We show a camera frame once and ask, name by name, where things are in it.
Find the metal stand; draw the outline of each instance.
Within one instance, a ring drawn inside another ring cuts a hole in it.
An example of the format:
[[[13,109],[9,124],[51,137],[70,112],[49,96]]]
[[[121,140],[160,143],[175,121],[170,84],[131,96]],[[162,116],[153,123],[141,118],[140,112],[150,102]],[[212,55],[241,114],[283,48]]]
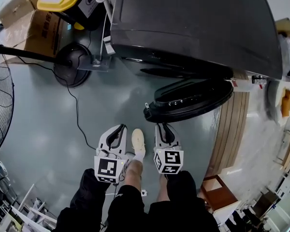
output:
[[[57,81],[68,87],[76,87],[82,84],[90,75],[90,71],[78,69],[82,58],[91,56],[90,51],[78,43],[66,45],[58,52],[55,58],[3,45],[0,45],[0,54],[54,63],[54,72]]]

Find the cardboard box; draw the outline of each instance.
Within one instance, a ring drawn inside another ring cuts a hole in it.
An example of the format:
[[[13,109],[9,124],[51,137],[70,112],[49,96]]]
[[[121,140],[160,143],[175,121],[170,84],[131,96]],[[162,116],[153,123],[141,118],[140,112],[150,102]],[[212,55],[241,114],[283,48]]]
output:
[[[0,21],[8,28],[15,21],[37,8],[38,0],[4,0],[0,8]]]
[[[285,34],[290,37],[290,19],[284,18],[275,22],[278,33]]]
[[[63,21],[54,13],[33,10],[0,31],[0,44],[55,57]],[[22,63],[15,56],[6,55],[8,63]],[[28,59],[29,62],[41,62]]]

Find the epoxy floor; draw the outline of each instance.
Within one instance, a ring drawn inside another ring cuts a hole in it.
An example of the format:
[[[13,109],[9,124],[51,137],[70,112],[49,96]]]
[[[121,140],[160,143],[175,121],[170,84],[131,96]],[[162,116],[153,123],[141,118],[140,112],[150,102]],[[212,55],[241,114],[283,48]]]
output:
[[[88,32],[78,36],[88,45]],[[92,32],[90,50],[100,48]],[[89,148],[76,125],[75,100],[50,71],[37,66],[10,65],[15,84],[13,120],[0,149],[0,160],[9,171],[13,187],[23,197],[35,183],[41,199],[55,215],[69,205],[78,189],[82,173],[94,168],[95,151]],[[71,92],[79,100],[79,123],[88,143],[98,146],[100,136],[114,125],[128,127],[127,151],[131,133],[140,128],[145,134],[146,156],[142,188],[145,210],[158,195],[159,174],[153,161],[155,124],[144,119],[145,102],[152,102],[156,89],[174,82],[160,78],[138,77],[119,59],[110,72],[93,72],[88,80]],[[185,151],[184,167],[199,187],[212,154],[219,110],[182,122],[172,123]],[[107,193],[114,193],[111,186]],[[107,195],[103,210],[106,219],[113,195]]]
[[[290,117],[285,126],[268,116],[266,89],[254,87],[249,96],[246,127],[233,167],[224,169],[220,177],[237,197],[241,206],[261,196],[265,187],[274,190],[283,174],[277,157],[284,158],[284,130],[290,130]]]

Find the trash can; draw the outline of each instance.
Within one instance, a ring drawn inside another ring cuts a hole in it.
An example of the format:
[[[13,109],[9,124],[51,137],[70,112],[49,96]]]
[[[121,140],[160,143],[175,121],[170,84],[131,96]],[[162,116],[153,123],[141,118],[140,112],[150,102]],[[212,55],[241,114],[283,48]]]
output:
[[[76,29],[95,30],[105,16],[103,3],[96,0],[38,0],[38,9],[57,14]]]

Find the black cable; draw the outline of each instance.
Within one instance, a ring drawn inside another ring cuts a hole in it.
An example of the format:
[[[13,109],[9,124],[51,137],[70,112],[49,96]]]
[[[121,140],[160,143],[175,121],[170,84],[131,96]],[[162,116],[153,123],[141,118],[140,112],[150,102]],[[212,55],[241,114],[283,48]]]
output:
[[[89,32],[89,45],[87,46],[87,49],[89,49],[90,44],[91,44],[91,31]]]
[[[125,169],[123,170],[123,172],[122,172],[122,174],[121,174],[121,177],[123,177],[123,179],[121,180],[119,180],[119,181],[124,181],[125,180],[125,178],[126,178],[126,172],[127,172],[127,163],[125,164]]]
[[[65,81],[66,82],[66,85],[67,85],[67,89],[68,89],[68,92],[69,92],[69,94],[75,99],[75,101],[76,101],[76,122],[77,122],[77,127],[79,128],[79,130],[82,132],[82,134],[83,134],[83,136],[84,136],[84,138],[85,138],[85,141],[86,141],[86,144],[87,144],[87,146],[88,147],[90,147],[90,148],[92,148],[92,149],[94,149],[94,150],[97,150],[95,147],[92,147],[92,146],[90,146],[89,145],[89,143],[88,143],[88,141],[87,141],[87,137],[86,137],[86,135],[85,135],[85,133],[84,133],[84,131],[80,128],[80,126],[79,126],[79,121],[78,121],[78,99],[70,92],[70,89],[69,89],[69,85],[68,85],[68,82],[67,82],[67,80],[66,79],[63,79],[63,78],[61,78],[60,76],[58,76],[52,69],[50,69],[50,68],[47,68],[47,67],[45,67],[45,66],[43,66],[43,65],[41,65],[41,64],[37,64],[37,63],[26,63],[21,57],[18,57],[24,64],[28,64],[28,65],[30,65],[30,64],[35,64],[35,65],[38,65],[38,66],[40,66],[40,67],[42,67],[43,69],[46,69],[46,70],[48,70],[48,71],[51,71],[54,75],[55,75],[55,77],[57,77],[57,78],[59,78],[59,79],[61,79],[61,80],[63,80],[63,81]]]
[[[113,200],[115,199],[115,196],[116,196],[117,186],[118,186],[118,185],[115,186],[115,192],[114,192],[114,198],[113,198]]]

